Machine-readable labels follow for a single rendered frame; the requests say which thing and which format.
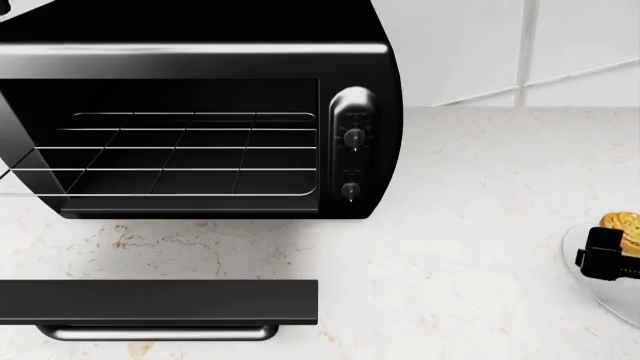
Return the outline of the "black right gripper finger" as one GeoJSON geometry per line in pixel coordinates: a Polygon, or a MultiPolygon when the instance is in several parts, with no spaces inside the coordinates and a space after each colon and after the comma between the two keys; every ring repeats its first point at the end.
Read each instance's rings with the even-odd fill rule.
{"type": "Polygon", "coordinates": [[[623,235],[624,232],[622,230],[605,227],[592,227],[588,233],[586,248],[621,252],[623,235]]]}

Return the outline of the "golden brown scone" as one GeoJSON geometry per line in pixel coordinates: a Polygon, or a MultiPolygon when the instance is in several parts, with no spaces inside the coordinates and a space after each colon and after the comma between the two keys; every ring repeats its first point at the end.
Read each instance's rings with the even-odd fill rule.
{"type": "Polygon", "coordinates": [[[620,248],[624,254],[640,258],[640,214],[635,212],[610,212],[599,221],[600,227],[622,230],[620,248]]]}

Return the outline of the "black oven control panel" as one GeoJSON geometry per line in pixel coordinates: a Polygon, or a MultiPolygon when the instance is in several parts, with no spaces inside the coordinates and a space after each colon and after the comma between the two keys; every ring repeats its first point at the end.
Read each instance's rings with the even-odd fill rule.
{"type": "Polygon", "coordinates": [[[332,99],[329,115],[331,194],[336,200],[352,205],[370,188],[378,120],[376,97],[364,87],[348,87],[332,99]],[[345,146],[343,139],[346,131],[352,128],[359,128],[366,134],[364,145],[356,152],[345,146]],[[352,203],[340,191],[347,182],[357,182],[361,187],[360,195],[352,203]]]}

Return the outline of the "black toaster oven door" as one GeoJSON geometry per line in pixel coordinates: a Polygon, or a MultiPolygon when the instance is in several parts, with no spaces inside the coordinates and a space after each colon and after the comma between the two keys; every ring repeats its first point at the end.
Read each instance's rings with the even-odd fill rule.
{"type": "Polygon", "coordinates": [[[318,323],[315,280],[2,280],[0,324],[262,326],[318,323]]]}

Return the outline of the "black toaster oven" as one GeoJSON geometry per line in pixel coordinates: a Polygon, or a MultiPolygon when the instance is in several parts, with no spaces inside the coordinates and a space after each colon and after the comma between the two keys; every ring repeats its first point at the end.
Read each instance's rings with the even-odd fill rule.
{"type": "Polygon", "coordinates": [[[399,68],[370,0],[53,0],[0,23],[2,170],[48,119],[95,112],[311,113],[317,188],[309,197],[33,197],[64,218],[367,218],[403,131],[399,68]],[[378,120],[370,188],[348,205],[331,194],[329,107],[351,86],[373,92],[378,120]]]}

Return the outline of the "white round plate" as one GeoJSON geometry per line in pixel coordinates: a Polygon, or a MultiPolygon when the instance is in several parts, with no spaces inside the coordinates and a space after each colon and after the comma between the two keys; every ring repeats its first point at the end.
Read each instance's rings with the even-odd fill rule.
{"type": "Polygon", "coordinates": [[[597,221],[591,220],[572,227],[562,240],[562,251],[565,263],[575,280],[593,298],[627,323],[640,328],[640,280],[619,278],[616,281],[603,281],[587,278],[575,265],[579,249],[586,249],[589,230],[600,227],[597,221]]]}

